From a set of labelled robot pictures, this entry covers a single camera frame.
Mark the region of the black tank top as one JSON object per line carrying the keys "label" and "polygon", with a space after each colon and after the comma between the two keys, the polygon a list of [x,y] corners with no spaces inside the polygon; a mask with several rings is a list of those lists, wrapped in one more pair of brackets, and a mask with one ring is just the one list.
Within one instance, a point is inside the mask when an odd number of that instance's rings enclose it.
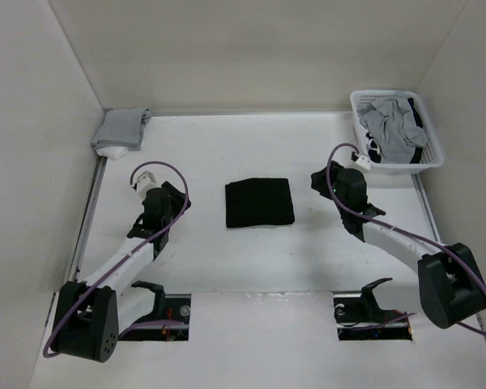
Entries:
{"label": "black tank top", "polygon": [[248,178],[225,186],[226,227],[284,226],[295,222],[287,178]]}

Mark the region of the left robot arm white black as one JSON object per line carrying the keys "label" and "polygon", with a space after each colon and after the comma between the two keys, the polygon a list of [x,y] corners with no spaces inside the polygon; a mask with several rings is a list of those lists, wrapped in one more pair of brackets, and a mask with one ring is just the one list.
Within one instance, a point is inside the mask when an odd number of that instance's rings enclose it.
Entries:
{"label": "left robot arm white black", "polygon": [[157,323],[164,317],[163,287],[136,277],[163,251],[170,225],[190,201],[170,182],[155,184],[148,173],[134,188],[143,212],[110,260],[84,280],[62,286],[45,357],[65,354],[105,362],[137,320]]}

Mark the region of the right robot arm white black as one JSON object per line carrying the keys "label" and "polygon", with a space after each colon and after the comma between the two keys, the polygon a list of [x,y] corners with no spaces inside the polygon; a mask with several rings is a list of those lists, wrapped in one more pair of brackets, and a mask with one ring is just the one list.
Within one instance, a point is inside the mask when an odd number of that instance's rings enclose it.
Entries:
{"label": "right robot arm white black", "polygon": [[471,250],[445,246],[389,224],[373,206],[362,172],[335,161],[310,176],[311,188],[335,203],[345,230],[410,268],[418,278],[408,310],[446,329],[486,310],[486,285]]}

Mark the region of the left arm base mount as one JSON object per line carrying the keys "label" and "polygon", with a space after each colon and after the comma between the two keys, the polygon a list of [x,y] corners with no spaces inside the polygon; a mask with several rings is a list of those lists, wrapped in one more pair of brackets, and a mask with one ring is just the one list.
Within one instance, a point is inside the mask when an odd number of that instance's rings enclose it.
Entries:
{"label": "left arm base mount", "polygon": [[120,334],[120,341],[187,341],[192,311],[190,294],[166,294],[148,314],[140,316]]}

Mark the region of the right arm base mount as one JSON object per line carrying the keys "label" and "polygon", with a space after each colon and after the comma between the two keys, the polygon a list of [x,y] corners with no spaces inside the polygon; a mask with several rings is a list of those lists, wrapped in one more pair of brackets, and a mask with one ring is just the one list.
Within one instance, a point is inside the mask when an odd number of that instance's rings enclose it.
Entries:
{"label": "right arm base mount", "polygon": [[398,310],[383,310],[360,294],[337,294],[334,299],[337,336],[342,341],[408,340],[412,341],[408,318]]}

